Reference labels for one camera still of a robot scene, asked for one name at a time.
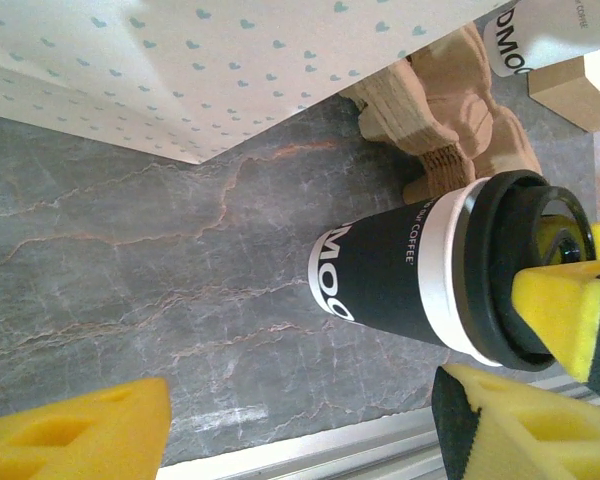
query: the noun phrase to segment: gray marble surface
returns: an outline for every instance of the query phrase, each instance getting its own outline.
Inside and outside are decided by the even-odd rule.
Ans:
[[[591,136],[524,89],[495,87],[593,212]],[[0,119],[0,415],[163,376],[172,464],[426,405],[467,358],[330,317],[306,282],[321,233],[418,172],[340,98],[201,166]]]

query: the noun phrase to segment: white cup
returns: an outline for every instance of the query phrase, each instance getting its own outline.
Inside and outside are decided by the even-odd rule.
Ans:
[[[600,50],[600,0],[521,0],[484,29],[493,71],[528,73]]]

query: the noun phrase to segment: black coffee cup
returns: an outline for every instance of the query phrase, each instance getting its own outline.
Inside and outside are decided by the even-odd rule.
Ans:
[[[517,253],[537,242],[543,209],[540,203],[531,208],[529,199],[559,199],[551,193],[556,188],[533,172],[506,172],[344,224],[313,247],[313,296],[325,311],[345,320],[447,346],[486,365],[544,369],[553,357],[536,348],[540,341],[519,326],[522,320],[510,314],[510,292],[502,292],[519,270],[542,264],[541,255],[520,261]],[[517,196],[524,199],[520,211]],[[568,203],[580,232],[571,237],[582,244],[574,247],[583,252],[577,259],[591,260],[595,253],[586,216],[571,194]],[[521,231],[530,232],[530,238],[514,235]],[[512,249],[518,249],[514,260],[508,258]],[[494,260],[494,255],[506,257],[501,273],[497,265],[502,257]],[[524,335],[521,341],[516,332]]]

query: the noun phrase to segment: paper coffee cup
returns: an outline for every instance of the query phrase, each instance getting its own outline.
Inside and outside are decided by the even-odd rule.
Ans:
[[[553,357],[535,348],[533,332],[518,328],[521,319],[509,313],[510,289],[518,271],[547,257],[554,230],[539,220],[553,200],[567,198],[565,208],[577,212],[567,225],[583,232],[571,237],[586,240],[578,246],[582,260],[595,258],[582,207],[563,191],[533,172],[506,172],[344,224],[311,251],[313,297],[350,322],[447,346],[485,365],[542,370]],[[507,289],[508,298],[494,298]]]
[[[600,50],[600,0],[521,0],[489,22],[483,38],[501,77],[594,52]]]

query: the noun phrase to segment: cardboard box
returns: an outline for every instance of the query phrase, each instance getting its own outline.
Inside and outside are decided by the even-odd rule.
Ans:
[[[600,131],[600,50],[530,72],[529,95],[580,128]]]

